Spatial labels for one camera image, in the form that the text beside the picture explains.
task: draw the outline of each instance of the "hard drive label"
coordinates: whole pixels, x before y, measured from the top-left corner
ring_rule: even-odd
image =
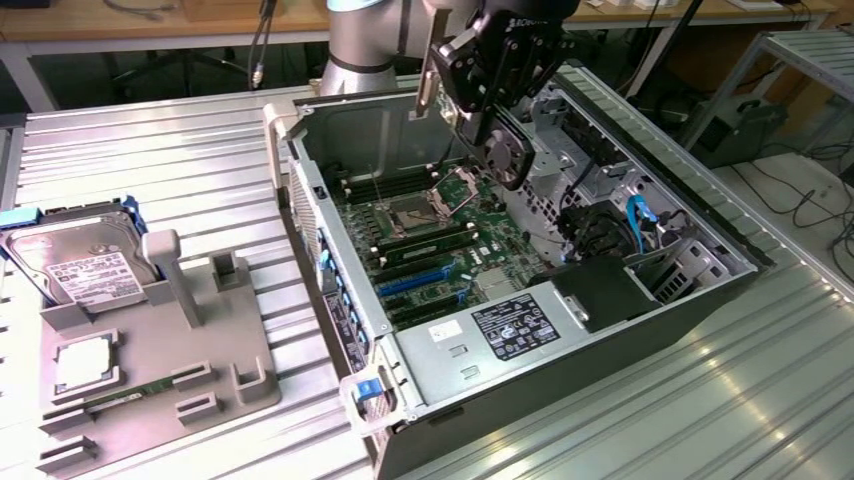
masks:
[[[500,360],[506,361],[560,338],[529,294],[470,315]]]
[[[47,273],[82,306],[142,293],[121,252],[47,265]]]

